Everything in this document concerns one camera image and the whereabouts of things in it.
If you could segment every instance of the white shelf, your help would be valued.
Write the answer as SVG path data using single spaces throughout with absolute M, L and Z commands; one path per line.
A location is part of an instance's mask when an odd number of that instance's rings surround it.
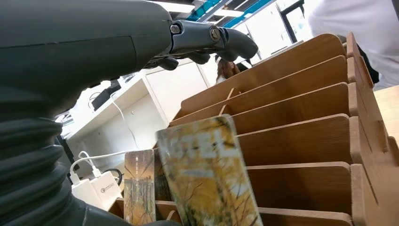
M 148 93 L 148 89 L 141 76 L 136 76 L 127 83 L 126 87 L 122 87 L 113 95 L 113 100 L 121 110 L 124 110 Z M 97 129 L 117 114 L 120 114 L 119 110 L 108 99 L 85 123 L 78 126 L 75 131 L 69 134 L 66 140 L 79 140 L 83 138 L 86 134 Z

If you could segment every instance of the ceiling light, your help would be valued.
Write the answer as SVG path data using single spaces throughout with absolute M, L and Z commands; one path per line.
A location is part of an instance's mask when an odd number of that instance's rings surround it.
M 170 2 L 162 2 L 162 1 L 150 1 L 162 6 L 169 12 L 181 12 L 181 13 L 190 13 L 195 6 L 193 5 L 186 5 L 186 4 L 177 4 L 177 3 L 170 3 Z
M 226 9 L 219 9 L 215 12 L 216 16 L 233 16 L 239 17 L 242 16 L 244 12 L 235 11 L 235 10 L 226 10 Z

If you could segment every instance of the ceiling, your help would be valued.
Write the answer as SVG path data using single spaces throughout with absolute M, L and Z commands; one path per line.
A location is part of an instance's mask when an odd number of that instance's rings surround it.
M 234 27 L 252 14 L 264 8 L 275 0 L 153 0 L 192 5 L 194 9 L 189 13 L 173 12 L 170 14 L 174 20 L 190 20 L 205 22 L 223 27 Z

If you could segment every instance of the blue ceiling beam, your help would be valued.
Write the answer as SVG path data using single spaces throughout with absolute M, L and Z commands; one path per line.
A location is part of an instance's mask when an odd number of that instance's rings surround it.
M 241 21 L 246 19 L 245 15 L 247 15 L 247 14 L 255 14 L 260 9 L 263 9 L 268 4 L 270 4 L 270 3 L 274 2 L 274 1 L 275 0 L 259 0 L 258 2 L 254 3 L 252 6 L 247 8 L 244 11 L 244 14 L 242 16 L 236 17 L 236 18 L 232 19 L 231 21 L 225 23 L 223 25 L 223 27 L 227 27 L 227 28 L 234 27 L 235 25 L 239 24 Z
M 233 0 L 221 0 L 215 6 L 213 6 L 213 8 L 211 10 L 209 10 L 207 13 L 202 15 L 201 18 L 199 18 L 197 20 L 197 22 L 205 22 L 205 21 L 209 20 L 216 11 L 223 8 L 225 5 L 229 4 L 231 1 L 233 1 Z
M 220 0 L 207 0 L 198 9 L 196 9 L 186 20 L 198 21 L 209 9 L 219 3 Z

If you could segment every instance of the wooden table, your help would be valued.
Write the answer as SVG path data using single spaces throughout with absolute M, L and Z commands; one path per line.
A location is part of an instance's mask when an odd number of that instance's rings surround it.
M 388 135 L 399 141 L 399 86 L 374 92 Z

